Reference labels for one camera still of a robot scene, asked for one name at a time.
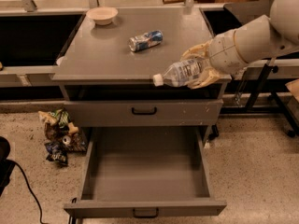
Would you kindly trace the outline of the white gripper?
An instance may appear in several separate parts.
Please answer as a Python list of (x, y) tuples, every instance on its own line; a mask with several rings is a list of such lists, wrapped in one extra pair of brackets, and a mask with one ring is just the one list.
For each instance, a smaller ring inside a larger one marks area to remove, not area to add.
[(237, 50), (235, 32), (236, 29), (232, 29), (218, 34), (211, 41), (195, 45), (181, 55), (180, 59), (182, 61), (208, 57), (213, 67), (204, 70), (199, 78), (188, 82), (188, 88), (192, 90), (204, 88), (214, 84), (216, 81), (229, 77), (228, 74), (237, 73), (249, 65)]

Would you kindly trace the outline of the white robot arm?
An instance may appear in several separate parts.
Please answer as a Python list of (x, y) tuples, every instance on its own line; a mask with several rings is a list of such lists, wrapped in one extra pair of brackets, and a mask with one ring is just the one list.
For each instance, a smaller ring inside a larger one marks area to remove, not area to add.
[(299, 50), (299, 0), (274, 0), (268, 16), (259, 18), (204, 44), (187, 49), (183, 60), (201, 58), (203, 71), (186, 85), (206, 87), (225, 75), (233, 75), (251, 63)]

